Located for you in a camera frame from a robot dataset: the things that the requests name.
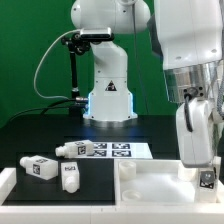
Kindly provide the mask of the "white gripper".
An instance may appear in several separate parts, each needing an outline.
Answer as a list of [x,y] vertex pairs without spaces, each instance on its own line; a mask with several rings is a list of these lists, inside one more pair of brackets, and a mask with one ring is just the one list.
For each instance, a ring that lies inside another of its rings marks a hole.
[[194,99],[189,103],[192,132],[187,130],[184,104],[176,112],[179,154],[182,164],[187,168],[208,167],[214,158],[211,112],[207,100]]

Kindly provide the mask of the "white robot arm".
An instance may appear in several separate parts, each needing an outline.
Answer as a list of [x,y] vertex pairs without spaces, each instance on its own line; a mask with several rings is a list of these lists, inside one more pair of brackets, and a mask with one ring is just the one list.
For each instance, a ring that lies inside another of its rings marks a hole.
[[217,114],[217,69],[221,60],[223,13],[220,0],[75,0],[71,21],[79,41],[90,45],[94,84],[84,119],[115,125],[137,119],[127,86],[128,54],[117,35],[146,32],[143,47],[161,57],[168,99],[180,105],[176,133],[187,168],[213,164],[212,131]]

